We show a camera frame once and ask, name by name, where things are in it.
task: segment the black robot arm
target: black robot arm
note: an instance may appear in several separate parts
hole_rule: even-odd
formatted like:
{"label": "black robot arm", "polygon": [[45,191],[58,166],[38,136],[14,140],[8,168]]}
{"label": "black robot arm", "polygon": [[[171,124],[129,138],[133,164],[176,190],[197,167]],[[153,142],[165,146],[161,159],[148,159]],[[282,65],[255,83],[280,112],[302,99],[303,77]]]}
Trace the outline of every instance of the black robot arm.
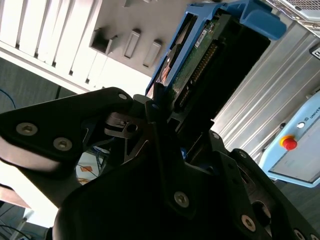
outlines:
{"label": "black robot arm", "polygon": [[[80,186],[80,156],[111,138],[113,169]],[[184,159],[161,107],[118,88],[0,114],[0,146],[59,207],[54,240],[319,239],[246,152],[209,131]]]}

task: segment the cable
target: cable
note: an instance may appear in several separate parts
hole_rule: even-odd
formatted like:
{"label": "cable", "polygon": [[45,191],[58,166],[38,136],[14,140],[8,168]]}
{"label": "cable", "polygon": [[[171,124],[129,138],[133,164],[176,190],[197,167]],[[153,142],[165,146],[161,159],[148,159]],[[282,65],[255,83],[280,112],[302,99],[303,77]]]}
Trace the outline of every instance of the cable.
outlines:
{"label": "cable", "polygon": [[96,164],[98,165],[98,172],[100,173],[101,164],[100,164],[100,160],[99,160],[99,155],[100,155],[100,153],[97,151],[95,154],[95,159],[96,159]]}
{"label": "cable", "polygon": [[2,92],[4,95],[6,95],[6,96],[11,100],[14,109],[17,109],[16,104],[15,104],[15,101],[12,99],[12,97],[11,97],[8,93],[6,93],[5,91],[3,91],[2,89],[0,89],[0,92]]}
{"label": "cable", "polygon": [[[2,222],[4,225],[7,225],[4,221],[0,219],[0,222]],[[2,227],[3,231],[5,231],[7,234],[12,235],[12,231],[8,232],[4,227]]]}
{"label": "cable", "polygon": [[10,240],[9,238],[7,238],[6,235],[4,235],[2,232],[0,232],[0,236],[4,239],[4,240]]}
{"label": "cable", "polygon": [[84,169],[87,169],[90,173],[92,173],[94,176],[98,177],[97,175],[95,175],[92,171],[90,171],[88,168],[86,168],[85,166],[81,166],[80,164],[78,164],[78,166],[84,168]]}
{"label": "cable", "polygon": [[13,205],[11,207],[9,207],[6,211],[4,211],[1,215],[0,215],[0,218],[5,215],[10,209],[12,209],[13,207],[15,207],[16,205]]}
{"label": "cable", "polygon": [[25,235],[22,231],[19,231],[18,229],[14,228],[14,227],[12,227],[12,226],[0,224],[0,227],[4,227],[4,228],[8,228],[8,229],[15,230],[16,232],[18,232],[18,233],[20,233],[22,236],[24,236],[26,239],[31,240],[31,238],[28,237],[27,235]]}

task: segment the label sticker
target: label sticker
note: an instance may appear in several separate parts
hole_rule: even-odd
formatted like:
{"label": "label sticker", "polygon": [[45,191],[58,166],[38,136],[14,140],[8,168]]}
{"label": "label sticker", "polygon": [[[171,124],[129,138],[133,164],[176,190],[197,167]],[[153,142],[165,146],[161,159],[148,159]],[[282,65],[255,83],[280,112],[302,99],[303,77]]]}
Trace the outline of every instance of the label sticker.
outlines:
{"label": "label sticker", "polygon": [[195,43],[195,45],[194,45],[196,48],[199,47],[200,43],[202,42],[202,40],[203,40],[204,37],[206,36],[207,32],[208,32],[208,31],[207,31],[206,29],[204,29],[204,30],[202,31],[202,33],[200,34],[198,40],[196,41],[196,43]]}

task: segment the light blue panel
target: light blue panel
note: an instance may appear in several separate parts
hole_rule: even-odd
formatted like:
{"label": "light blue panel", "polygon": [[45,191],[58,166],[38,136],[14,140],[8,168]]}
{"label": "light blue panel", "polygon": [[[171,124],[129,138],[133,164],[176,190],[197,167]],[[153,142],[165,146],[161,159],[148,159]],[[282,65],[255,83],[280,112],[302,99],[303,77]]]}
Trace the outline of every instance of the light blue panel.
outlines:
{"label": "light blue panel", "polygon": [[[278,173],[271,172],[271,169],[274,165],[281,160],[287,150],[280,146],[280,140],[282,137],[287,135],[293,135],[295,140],[298,142],[299,140],[307,134],[308,130],[316,124],[316,122],[320,119],[320,92],[316,93],[312,96],[294,115],[294,117],[286,124],[283,130],[279,133],[279,135],[272,141],[270,146],[263,153],[259,166],[262,170],[270,177],[276,178],[282,181],[286,181],[289,183],[294,183],[298,185],[302,185],[305,187],[313,188],[320,183],[320,178],[316,179],[314,182],[306,182],[293,177],[281,175]],[[297,125],[299,123],[304,123],[303,128],[298,128]]]}

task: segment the bolt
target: bolt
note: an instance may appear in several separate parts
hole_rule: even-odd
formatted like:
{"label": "bolt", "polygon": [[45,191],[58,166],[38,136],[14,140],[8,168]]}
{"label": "bolt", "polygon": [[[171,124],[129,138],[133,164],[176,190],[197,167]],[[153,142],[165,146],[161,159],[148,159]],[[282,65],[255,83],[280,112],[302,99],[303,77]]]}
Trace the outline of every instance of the bolt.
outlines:
{"label": "bolt", "polygon": [[319,238],[317,238],[315,235],[310,234],[311,240],[319,240]]}
{"label": "bolt", "polygon": [[294,233],[300,240],[306,240],[305,237],[302,235],[302,233],[299,230],[295,229]]}
{"label": "bolt", "polygon": [[174,193],[174,200],[182,208],[187,208],[189,206],[189,198],[182,191],[176,191]]}
{"label": "bolt", "polygon": [[243,152],[243,151],[239,151],[239,154],[241,157],[243,157],[244,159],[247,158],[247,155]]}
{"label": "bolt", "polygon": [[127,96],[126,96],[126,95],[124,95],[124,94],[122,94],[122,93],[119,93],[119,97],[120,97],[121,99],[124,99],[124,100],[126,100],[126,99],[127,99]]}
{"label": "bolt", "polygon": [[64,137],[58,137],[53,141],[53,146],[60,151],[69,151],[72,148],[72,142]]}
{"label": "bolt", "polygon": [[15,130],[24,136],[32,136],[35,135],[38,131],[38,128],[36,125],[29,123],[29,122],[23,122],[16,126]]}
{"label": "bolt", "polygon": [[249,229],[251,232],[255,232],[256,231],[256,225],[254,223],[254,221],[247,215],[242,215],[241,216],[241,220],[243,225]]}
{"label": "bolt", "polygon": [[214,136],[215,139],[220,139],[219,135],[216,134],[215,132],[213,133],[213,136]]}

